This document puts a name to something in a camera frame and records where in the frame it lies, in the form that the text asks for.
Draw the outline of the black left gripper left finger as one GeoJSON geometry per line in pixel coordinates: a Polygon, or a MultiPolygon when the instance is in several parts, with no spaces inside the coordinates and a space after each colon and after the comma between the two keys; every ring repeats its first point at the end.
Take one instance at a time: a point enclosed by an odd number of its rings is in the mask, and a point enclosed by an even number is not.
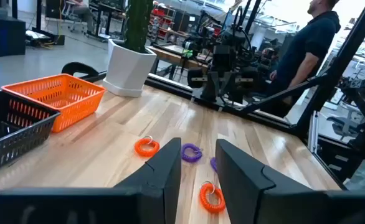
{"type": "Polygon", "coordinates": [[[0,224],[175,224],[181,139],[172,138],[112,188],[0,191],[0,224]]]}

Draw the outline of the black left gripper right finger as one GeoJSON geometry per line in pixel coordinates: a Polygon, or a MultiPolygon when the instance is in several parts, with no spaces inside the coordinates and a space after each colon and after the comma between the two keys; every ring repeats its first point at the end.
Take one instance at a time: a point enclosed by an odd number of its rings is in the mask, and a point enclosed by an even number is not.
{"type": "Polygon", "coordinates": [[[365,224],[365,191],[313,190],[225,139],[216,160],[231,224],[365,224]]]}

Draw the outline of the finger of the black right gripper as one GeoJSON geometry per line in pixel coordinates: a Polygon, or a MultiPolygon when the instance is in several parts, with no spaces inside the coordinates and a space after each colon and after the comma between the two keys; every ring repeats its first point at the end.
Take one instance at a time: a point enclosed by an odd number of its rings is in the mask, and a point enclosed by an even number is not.
{"type": "Polygon", "coordinates": [[[226,103],[224,95],[227,95],[228,100],[231,102],[238,102],[238,96],[236,93],[235,84],[236,73],[235,72],[225,72],[224,81],[222,82],[222,102],[226,103]]]}
{"type": "Polygon", "coordinates": [[[220,81],[219,81],[219,73],[218,72],[209,72],[207,87],[208,87],[208,99],[210,101],[216,101],[216,98],[219,96],[220,90],[220,81]]]}

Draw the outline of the orange spring keychain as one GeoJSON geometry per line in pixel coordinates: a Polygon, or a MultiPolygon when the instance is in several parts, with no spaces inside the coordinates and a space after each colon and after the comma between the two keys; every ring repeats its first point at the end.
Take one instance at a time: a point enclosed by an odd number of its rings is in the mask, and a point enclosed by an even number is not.
{"type": "Polygon", "coordinates": [[[134,149],[141,157],[152,157],[160,150],[160,145],[152,136],[145,136],[135,142],[134,149]]]}
{"type": "Polygon", "coordinates": [[[224,196],[221,189],[217,188],[212,182],[204,182],[200,186],[199,201],[202,206],[210,213],[220,213],[226,208],[224,196]],[[208,195],[215,194],[217,204],[210,203],[208,195]]]}

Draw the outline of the wooden workbench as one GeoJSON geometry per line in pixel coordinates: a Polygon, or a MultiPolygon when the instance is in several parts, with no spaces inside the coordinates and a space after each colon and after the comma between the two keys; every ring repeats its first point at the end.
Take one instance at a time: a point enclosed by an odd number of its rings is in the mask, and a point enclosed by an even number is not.
{"type": "Polygon", "coordinates": [[[164,46],[150,45],[146,48],[156,54],[156,59],[150,72],[157,76],[168,76],[170,80],[173,80],[178,68],[182,69],[180,77],[183,75],[184,70],[189,70],[191,68],[202,68],[204,71],[207,70],[207,64],[205,62],[200,62],[199,59],[188,60],[184,58],[179,52],[167,49],[164,46]],[[160,61],[167,62],[170,64],[170,66],[161,71],[158,71],[160,61]]]}

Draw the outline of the white plant pot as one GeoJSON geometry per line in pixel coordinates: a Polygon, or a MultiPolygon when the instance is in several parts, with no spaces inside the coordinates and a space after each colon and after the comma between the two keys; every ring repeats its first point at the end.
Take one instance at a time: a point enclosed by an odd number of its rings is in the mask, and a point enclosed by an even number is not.
{"type": "Polygon", "coordinates": [[[138,53],[123,44],[122,40],[108,40],[108,67],[102,85],[114,95],[140,97],[157,56],[146,47],[138,53]]]}

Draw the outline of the red storage shelf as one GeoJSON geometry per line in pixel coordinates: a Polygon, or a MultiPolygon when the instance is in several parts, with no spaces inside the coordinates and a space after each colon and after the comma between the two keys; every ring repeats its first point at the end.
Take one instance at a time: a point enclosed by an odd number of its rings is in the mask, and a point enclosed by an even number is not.
{"type": "Polygon", "coordinates": [[[152,42],[164,40],[168,30],[174,25],[175,15],[175,8],[165,5],[165,3],[153,1],[153,9],[148,24],[148,38],[152,42]]]}

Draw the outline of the green cactus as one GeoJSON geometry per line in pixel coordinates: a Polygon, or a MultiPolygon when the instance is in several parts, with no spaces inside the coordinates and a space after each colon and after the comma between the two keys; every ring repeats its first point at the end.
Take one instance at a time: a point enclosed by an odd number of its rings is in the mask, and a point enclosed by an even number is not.
{"type": "Polygon", "coordinates": [[[152,9],[153,0],[128,0],[124,31],[125,48],[146,53],[146,35],[152,9]]]}

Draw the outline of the person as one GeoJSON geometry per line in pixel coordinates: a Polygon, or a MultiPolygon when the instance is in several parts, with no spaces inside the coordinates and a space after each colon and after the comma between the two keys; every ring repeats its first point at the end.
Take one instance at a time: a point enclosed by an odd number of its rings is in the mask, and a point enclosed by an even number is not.
{"type": "Polygon", "coordinates": [[[82,20],[87,23],[87,31],[94,32],[93,14],[89,8],[90,0],[71,0],[75,3],[74,13],[82,17],[82,20]]]}
{"type": "Polygon", "coordinates": [[[265,95],[296,87],[316,75],[341,25],[333,10],[339,0],[312,0],[307,13],[312,20],[293,38],[277,68],[270,73],[265,95]]]}

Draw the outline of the orange plastic basket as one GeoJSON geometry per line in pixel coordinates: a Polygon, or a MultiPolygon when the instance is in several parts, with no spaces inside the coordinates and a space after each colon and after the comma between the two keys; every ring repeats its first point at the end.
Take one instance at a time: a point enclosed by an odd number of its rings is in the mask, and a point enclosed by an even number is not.
{"type": "Polygon", "coordinates": [[[2,90],[57,110],[52,132],[59,133],[96,112],[106,89],[68,74],[4,85],[2,90]]]}

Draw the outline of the black plastic basket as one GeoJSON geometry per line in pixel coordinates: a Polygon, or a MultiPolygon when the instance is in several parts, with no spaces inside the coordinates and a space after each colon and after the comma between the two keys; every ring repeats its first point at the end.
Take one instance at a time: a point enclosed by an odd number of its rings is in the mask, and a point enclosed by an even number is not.
{"type": "Polygon", "coordinates": [[[0,168],[46,141],[59,115],[57,110],[0,90],[0,168]]]}

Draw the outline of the black computer with blue lights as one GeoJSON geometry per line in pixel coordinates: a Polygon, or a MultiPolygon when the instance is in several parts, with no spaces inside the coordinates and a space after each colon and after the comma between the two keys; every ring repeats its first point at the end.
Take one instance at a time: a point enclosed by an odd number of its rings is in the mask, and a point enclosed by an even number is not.
{"type": "Polygon", "coordinates": [[[26,23],[13,17],[0,17],[0,57],[26,53],[26,23]]]}

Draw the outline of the silver aluminium bracket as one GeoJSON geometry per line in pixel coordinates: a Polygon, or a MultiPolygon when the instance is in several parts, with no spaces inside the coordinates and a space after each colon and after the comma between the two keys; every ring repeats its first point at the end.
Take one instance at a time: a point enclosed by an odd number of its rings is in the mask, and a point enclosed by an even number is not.
{"type": "Polygon", "coordinates": [[[308,149],[315,154],[318,150],[318,126],[319,126],[319,112],[314,111],[310,118],[310,125],[308,131],[308,149]]]}

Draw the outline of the black aluminium rig frame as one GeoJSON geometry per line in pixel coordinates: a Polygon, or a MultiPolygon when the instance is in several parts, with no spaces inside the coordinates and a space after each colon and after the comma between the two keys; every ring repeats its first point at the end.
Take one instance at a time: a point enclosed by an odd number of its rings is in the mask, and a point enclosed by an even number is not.
{"type": "MultiPolygon", "coordinates": [[[[223,111],[243,119],[268,126],[300,138],[308,143],[308,131],[310,118],[314,111],[319,112],[322,105],[326,103],[327,97],[332,93],[332,89],[338,84],[343,76],[344,69],[349,65],[350,60],[365,39],[365,7],[348,34],[342,47],[338,51],[331,66],[321,75],[307,79],[302,84],[294,88],[281,91],[268,98],[255,103],[250,103],[243,108],[234,108],[223,103],[210,103],[201,99],[193,100],[192,90],[179,87],[168,81],[162,81],[150,73],[145,81],[145,85],[172,93],[176,96],[190,99],[199,105],[213,110],[223,111]],[[263,109],[267,106],[275,105],[278,100],[284,97],[293,96],[300,91],[305,91],[315,87],[312,98],[307,104],[300,119],[295,124],[288,124],[277,116],[266,115],[263,109]]],[[[350,96],[356,104],[362,108],[365,115],[365,90],[360,87],[353,87],[348,84],[342,89],[346,96],[350,96]]],[[[325,168],[331,178],[343,189],[344,181],[351,178],[362,161],[365,161],[365,124],[361,126],[355,139],[345,143],[318,133],[318,150],[314,154],[316,159],[325,168]]]]}

